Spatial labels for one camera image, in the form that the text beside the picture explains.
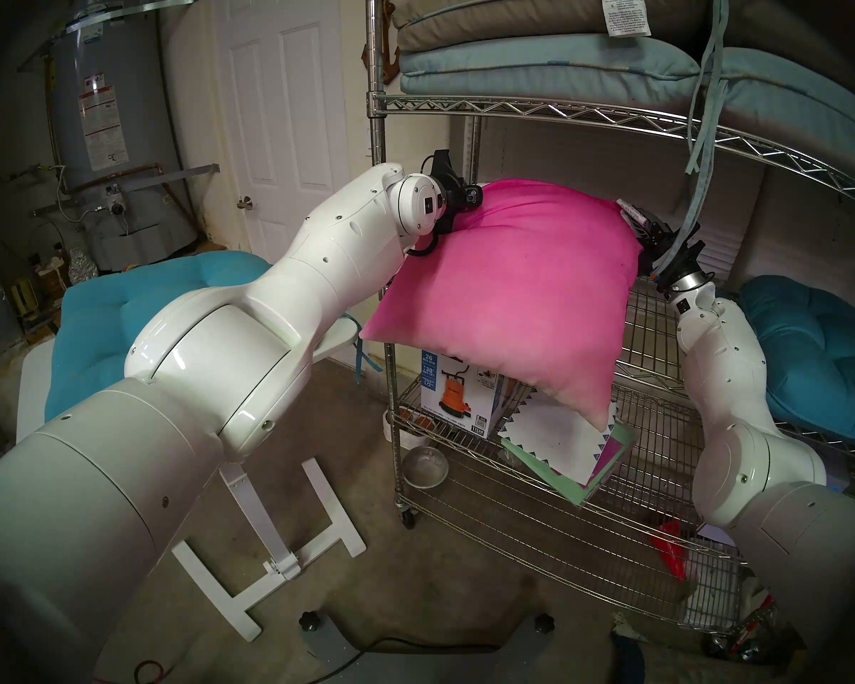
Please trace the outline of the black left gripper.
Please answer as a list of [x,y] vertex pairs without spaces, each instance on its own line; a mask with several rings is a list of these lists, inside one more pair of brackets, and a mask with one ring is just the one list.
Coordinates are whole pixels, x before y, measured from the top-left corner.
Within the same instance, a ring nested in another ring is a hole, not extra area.
[[457,186],[449,191],[444,189],[444,212],[437,217],[436,233],[451,233],[455,216],[477,209],[483,202],[483,196],[483,189],[478,185]]

